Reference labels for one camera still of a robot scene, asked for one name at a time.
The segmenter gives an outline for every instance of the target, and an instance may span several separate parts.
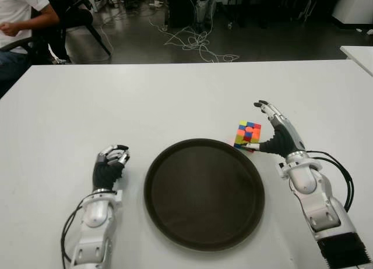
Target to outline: white shirt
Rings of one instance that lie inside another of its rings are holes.
[[[41,11],[49,4],[48,0],[0,0],[0,24],[4,22],[15,23],[31,19],[31,7]],[[31,37],[31,30],[21,30],[15,37],[6,36],[0,30],[0,47],[12,42]],[[15,48],[12,52],[25,54],[23,48]]]

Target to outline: black tray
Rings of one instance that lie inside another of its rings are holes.
[[[252,162],[209,139],[164,150],[149,168],[144,193],[149,215],[165,236],[203,251],[243,241],[259,223],[265,201]]]

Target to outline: person's hand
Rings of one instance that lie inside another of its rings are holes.
[[[7,36],[16,36],[19,32],[18,25],[16,23],[2,23],[0,24],[0,30]]]

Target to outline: chair leg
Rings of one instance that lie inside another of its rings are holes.
[[[91,32],[91,34],[93,35],[93,37],[97,40],[97,42],[101,45],[101,47],[105,50],[105,52],[108,54],[108,55],[111,55],[110,54],[110,51],[106,48],[106,46],[104,45],[102,39],[101,39],[101,36],[99,35],[99,33],[96,31],[96,29],[94,29],[93,26],[89,25],[89,26],[86,26],[87,29]]]

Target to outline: rubik's cube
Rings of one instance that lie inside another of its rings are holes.
[[[242,145],[249,142],[259,143],[261,128],[262,126],[257,123],[241,121],[235,137],[234,147],[241,148]]]

